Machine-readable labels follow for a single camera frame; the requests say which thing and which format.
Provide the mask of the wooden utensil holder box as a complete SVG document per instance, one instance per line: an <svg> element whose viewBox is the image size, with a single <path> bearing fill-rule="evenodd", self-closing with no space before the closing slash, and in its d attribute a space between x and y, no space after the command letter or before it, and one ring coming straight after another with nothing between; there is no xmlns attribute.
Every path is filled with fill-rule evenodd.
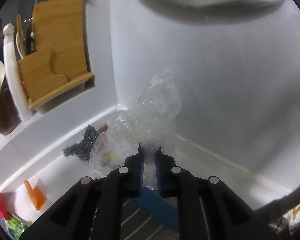
<svg viewBox="0 0 300 240"><path fill-rule="evenodd" d="M82 0L35 4L33 30L36 50L19 60L30 109L94 77L85 57Z"/></svg>

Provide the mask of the white spray bottle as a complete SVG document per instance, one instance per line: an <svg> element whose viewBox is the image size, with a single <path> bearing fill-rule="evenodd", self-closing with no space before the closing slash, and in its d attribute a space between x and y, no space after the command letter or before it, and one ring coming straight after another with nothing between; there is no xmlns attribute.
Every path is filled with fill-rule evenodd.
<svg viewBox="0 0 300 240"><path fill-rule="evenodd" d="M19 118L26 122L33 116L33 111L29 109L23 82L19 73L19 66L15 55L14 26L8 23L3 28L3 57L5 66L5 77L8 87L17 109Z"/></svg>

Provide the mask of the orange paper scrap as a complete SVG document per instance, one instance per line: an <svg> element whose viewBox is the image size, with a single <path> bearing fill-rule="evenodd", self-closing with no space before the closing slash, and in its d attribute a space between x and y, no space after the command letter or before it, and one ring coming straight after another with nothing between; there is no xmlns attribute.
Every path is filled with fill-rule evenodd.
<svg viewBox="0 0 300 240"><path fill-rule="evenodd" d="M29 197L30 201L32 202L34 208L37 211L40 211L40 209L42 209L42 207L44 206L44 204L47 201L45 195L42 193L42 191L40 190L40 188L38 186L35 186L34 188L32 188L29 181L25 180L25 181L23 181L23 184L26 188L28 197Z"/></svg>

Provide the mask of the blue sink drying rack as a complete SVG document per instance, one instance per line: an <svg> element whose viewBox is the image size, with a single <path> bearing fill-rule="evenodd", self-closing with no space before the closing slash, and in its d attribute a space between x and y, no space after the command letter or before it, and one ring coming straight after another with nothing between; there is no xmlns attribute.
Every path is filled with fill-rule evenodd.
<svg viewBox="0 0 300 240"><path fill-rule="evenodd" d="M161 199L146 187L141 196L118 196L117 204L98 204L91 239L179 239L174 200Z"/></svg>

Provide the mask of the steel wool scrubber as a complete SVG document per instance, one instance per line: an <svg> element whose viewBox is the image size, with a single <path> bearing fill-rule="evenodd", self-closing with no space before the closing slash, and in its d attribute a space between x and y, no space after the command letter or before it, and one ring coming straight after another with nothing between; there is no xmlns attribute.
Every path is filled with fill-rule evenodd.
<svg viewBox="0 0 300 240"><path fill-rule="evenodd" d="M84 163L89 163L90 152L93 149L97 137L97 130L93 126L88 125L85 129L83 139L78 143L67 146L63 150L64 156L67 158L75 156Z"/></svg>

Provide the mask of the black sink faucet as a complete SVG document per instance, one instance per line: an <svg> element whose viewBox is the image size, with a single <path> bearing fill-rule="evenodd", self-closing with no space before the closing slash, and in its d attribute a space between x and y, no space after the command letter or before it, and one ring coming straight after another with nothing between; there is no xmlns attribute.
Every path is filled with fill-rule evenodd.
<svg viewBox="0 0 300 240"><path fill-rule="evenodd" d="M300 204L300 194L293 192L260 207L256 213L279 235L280 239L290 239L297 236L300 231L300 222L293 223L300 212L295 219L292 218L292 210L298 204Z"/></svg>

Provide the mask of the brown ceramic utensil jar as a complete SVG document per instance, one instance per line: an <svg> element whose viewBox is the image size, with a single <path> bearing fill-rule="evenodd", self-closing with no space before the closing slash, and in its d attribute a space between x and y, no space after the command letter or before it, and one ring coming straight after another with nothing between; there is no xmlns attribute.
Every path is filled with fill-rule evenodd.
<svg viewBox="0 0 300 240"><path fill-rule="evenodd" d="M0 134L10 134L18 124L18 111L15 108L10 90L7 88L0 95Z"/></svg>

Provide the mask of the clear plastic bag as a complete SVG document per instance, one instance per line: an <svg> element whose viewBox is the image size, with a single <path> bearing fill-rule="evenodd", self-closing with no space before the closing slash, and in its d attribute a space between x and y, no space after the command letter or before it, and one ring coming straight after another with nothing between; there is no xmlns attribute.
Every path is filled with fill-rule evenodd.
<svg viewBox="0 0 300 240"><path fill-rule="evenodd" d="M175 118L181 109L181 95L174 76L163 69L139 95L136 108L108 116L107 129L97 137L90 152L91 176L107 176L141 148L144 154L142 185L157 190L155 153L161 150L165 155L175 155Z"/></svg>

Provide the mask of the green snack bag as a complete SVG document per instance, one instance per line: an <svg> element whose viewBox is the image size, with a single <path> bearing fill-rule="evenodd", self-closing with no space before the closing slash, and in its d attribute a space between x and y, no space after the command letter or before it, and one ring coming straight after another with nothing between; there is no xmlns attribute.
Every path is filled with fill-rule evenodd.
<svg viewBox="0 0 300 240"><path fill-rule="evenodd" d="M19 240L20 236L27 230L28 226L11 213L8 213L8 217L10 218L6 221L8 232L13 239Z"/></svg>

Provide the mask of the red yellow snack wrapper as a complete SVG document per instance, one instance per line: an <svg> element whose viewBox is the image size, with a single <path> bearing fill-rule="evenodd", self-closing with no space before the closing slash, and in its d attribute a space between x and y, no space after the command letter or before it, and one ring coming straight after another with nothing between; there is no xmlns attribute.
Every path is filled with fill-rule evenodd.
<svg viewBox="0 0 300 240"><path fill-rule="evenodd" d="M101 128L99 128L99 129L97 130L97 134L104 133L104 132L107 131L107 129L108 129L107 124L104 124Z"/></svg>

